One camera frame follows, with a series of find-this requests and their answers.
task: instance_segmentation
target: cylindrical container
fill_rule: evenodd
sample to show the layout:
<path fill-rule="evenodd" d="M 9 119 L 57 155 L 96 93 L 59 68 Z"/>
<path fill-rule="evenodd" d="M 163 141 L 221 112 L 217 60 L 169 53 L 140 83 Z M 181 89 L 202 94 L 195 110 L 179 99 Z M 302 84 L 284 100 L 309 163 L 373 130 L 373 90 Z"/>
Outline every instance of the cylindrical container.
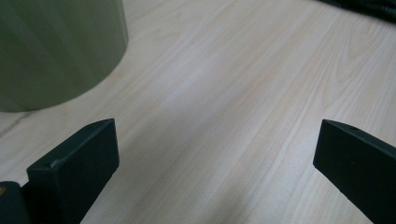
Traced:
<path fill-rule="evenodd" d="M 109 75 L 127 42 L 121 0 L 1 0 L 0 111 L 82 94 Z"/>

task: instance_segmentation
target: wooden table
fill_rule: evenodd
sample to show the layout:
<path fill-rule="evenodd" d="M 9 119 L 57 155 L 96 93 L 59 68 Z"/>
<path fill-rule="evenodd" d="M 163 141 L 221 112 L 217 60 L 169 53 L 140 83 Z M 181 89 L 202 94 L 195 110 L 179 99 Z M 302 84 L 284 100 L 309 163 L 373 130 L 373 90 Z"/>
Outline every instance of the wooden table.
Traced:
<path fill-rule="evenodd" d="M 0 113 L 1 180 L 115 118 L 83 223 L 370 223 L 312 165 L 323 119 L 396 145 L 396 26 L 311 0 L 125 0 L 129 46 L 77 99 Z"/>

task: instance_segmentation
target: wood grain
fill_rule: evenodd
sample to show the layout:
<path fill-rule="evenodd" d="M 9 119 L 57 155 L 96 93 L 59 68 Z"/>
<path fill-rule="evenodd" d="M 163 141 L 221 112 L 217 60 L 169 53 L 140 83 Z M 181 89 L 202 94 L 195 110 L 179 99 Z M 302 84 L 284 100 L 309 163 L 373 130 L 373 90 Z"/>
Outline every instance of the wood grain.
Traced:
<path fill-rule="evenodd" d="M 322 119 L 396 145 L 396 27 L 316 1 L 125 0 L 130 42 L 75 100 L 0 114 L 0 177 L 115 118 L 83 223 L 370 223 L 312 165 Z"/>

